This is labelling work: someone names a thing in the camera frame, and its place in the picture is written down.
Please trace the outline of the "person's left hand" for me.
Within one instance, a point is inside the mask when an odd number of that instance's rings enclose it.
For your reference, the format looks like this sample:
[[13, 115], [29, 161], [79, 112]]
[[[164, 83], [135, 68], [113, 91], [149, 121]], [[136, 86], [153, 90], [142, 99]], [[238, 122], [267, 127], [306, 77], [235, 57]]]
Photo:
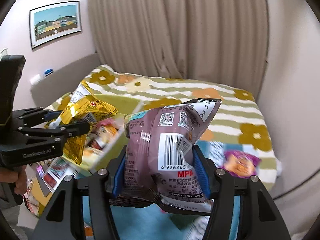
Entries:
[[27, 174], [25, 172], [26, 165], [21, 166], [18, 171], [8, 170], [1, 167], [0, 182], [15, 183], [14, 192], [24, 195], [27, 191]]

